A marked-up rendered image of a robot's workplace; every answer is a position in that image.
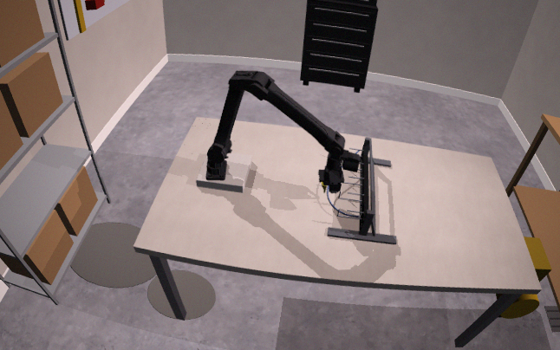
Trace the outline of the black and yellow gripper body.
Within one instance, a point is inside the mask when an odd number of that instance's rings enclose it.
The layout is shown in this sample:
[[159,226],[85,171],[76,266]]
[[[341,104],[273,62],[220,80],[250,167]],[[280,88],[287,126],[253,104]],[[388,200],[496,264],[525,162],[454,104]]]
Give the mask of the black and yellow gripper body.
[[[327,164],[326,164],[326,167],[327,167]],[[328,167],[327,167],[327,168],[328,168]],[[328,169],[329,169],[329,168],[328,168]],[[338,171],[338,170],[340,170],[340,168],[337,169],[337,170],[332,170],[332,169],[329,169],[329,170],[331,170],[331,171]],[[329,185],[328,181],[324,181],[323,174],[324,174],[324,170],[319,170],[319,171],[318,171],[319,182],[323,182],[323,185]],[[344,183],[343,172],[342,172],[341,183]]]

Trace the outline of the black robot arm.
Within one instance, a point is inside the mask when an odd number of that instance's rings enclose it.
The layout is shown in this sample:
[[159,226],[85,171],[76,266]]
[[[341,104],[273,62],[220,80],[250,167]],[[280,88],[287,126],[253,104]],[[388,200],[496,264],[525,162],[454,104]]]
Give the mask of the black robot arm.
[[[207,152],[206,180],[225,180],[225,164],[227,164],[225,159],[228,159],[227,153],[231,153],[232,151],[230,140],[231,131],[238,114],[244,91],[250,92],[259,100],[267,100],[312,135],[318,143],[324,147],[329,153],[327,167],[332,170],[340,168],[338,171],[331,171],[325,166],[323,177],[324,181],[328,181],[329,178],[330,193],[337,193],[341,189],[342,183],[340,178],[342,177],[342,167],[343,170],[357,172],[360,155],[344,150],[344,137],[337,131],[324,125],[313,114],[289,97],[277,86],[275,80],[268,77],[265,72],[236,71],[230,78],[228,84],[229,91],[218,125],[218,131],[212,146]],[[230,141],[229,143],[228,140]]]

